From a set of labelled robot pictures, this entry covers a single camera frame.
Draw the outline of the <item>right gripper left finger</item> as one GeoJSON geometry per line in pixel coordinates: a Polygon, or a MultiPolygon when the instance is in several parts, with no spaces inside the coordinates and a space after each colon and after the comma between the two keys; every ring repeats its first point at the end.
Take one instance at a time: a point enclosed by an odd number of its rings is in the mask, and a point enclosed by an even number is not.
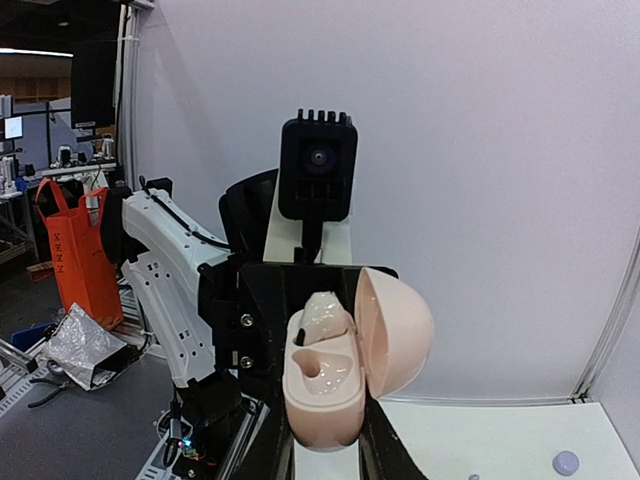
{"type": "Polygon", "coordinates": [[[243,458],[233,460],[228,472],[220,469],[219,478],[238,480],[295,478],[294,438],[282,400],[269,410],[243,458]]]}

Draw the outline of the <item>purple earbud charging case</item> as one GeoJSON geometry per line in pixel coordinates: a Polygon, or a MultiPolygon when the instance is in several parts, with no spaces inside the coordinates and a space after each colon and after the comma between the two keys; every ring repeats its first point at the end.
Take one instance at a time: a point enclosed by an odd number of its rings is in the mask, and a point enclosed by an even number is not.
{"type": "Polygon", "coordinates": [[[580,459],[573,451],[560,451],[552,459],[554,471],[564,477],[569,477],[577,473],[580,466],[580,459]]]}

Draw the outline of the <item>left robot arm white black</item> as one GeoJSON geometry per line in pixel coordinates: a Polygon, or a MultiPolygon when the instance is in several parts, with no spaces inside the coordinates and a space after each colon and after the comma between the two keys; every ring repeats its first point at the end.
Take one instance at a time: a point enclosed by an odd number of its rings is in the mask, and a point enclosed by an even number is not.
{"type": "Polygon", "coordinates": [[[302,231],[279,213],[266,250],[210,235],[173,202],[171,181],[108,192],[101,238],[157,338],[175,394],[180,446],[198,457],[227,444],[246,397],[283,406],[306,448],[353,444],[364,425],[367,380],[354,302],[348,221],[328,222],[312,264],[297,262],[302,231]]]}

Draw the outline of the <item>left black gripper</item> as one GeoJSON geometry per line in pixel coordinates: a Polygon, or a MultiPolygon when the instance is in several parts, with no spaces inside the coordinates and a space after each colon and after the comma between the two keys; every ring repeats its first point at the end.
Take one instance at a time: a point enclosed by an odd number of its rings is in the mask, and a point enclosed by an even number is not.
{"type": "Polygon", "coordinates": [[[240,270],[239,313],[253,320],[240,329],[238,359],[241,389],[258,400],[282,395],[284,350],[291,316],[302,310],[315,292],[336,294],[343,307],[355,313],[360,266],[253,263],[240,270]]]}

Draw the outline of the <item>pink earbud charging case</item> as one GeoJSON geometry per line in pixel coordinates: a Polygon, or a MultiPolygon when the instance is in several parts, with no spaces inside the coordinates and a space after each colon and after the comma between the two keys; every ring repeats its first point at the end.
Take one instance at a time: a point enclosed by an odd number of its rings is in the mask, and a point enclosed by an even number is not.
{"type": "Polygon", "coordinates": [[[367,397],[395,393],[421,373],[434,339],[434,320],[418,292],[373,268],[359,274],[355,313],[344,308],[344,335],[298,346],[303,309],[287,325],[282,377],[287,419],[303,447],[341,450],[359,437],[367,397]]]}

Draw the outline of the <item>pink earbud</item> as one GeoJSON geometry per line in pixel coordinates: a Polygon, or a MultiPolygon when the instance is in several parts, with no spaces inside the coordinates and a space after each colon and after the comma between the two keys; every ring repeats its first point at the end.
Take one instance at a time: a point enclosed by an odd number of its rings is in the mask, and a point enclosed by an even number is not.
{"type": "Polygon", "coordinates": [[[295,343],[298,346],[333,339],[348,330],[345,309],[333,292],[315,292],[306,302],[295,343]]]}

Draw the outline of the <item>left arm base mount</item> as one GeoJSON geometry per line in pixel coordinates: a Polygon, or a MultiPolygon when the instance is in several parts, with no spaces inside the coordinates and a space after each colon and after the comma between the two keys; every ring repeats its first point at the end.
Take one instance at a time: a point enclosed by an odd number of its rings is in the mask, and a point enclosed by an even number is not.
{"type": "Polygon", "coordinates": [[[232,376],[213,374],[175,387],[163,466],[178,479],[229,479],[263,404],[241,393],[232,376]]]}

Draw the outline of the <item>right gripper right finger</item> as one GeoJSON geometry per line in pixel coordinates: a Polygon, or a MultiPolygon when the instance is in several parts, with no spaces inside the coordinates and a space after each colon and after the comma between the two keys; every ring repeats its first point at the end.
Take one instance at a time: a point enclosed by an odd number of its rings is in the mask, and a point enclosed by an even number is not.
{"type": "Polygon", "coordinates": [[[364,480],[427,480],[394,430],[379,402],[365,401],[359,434],[359,474],[364,480]]]}

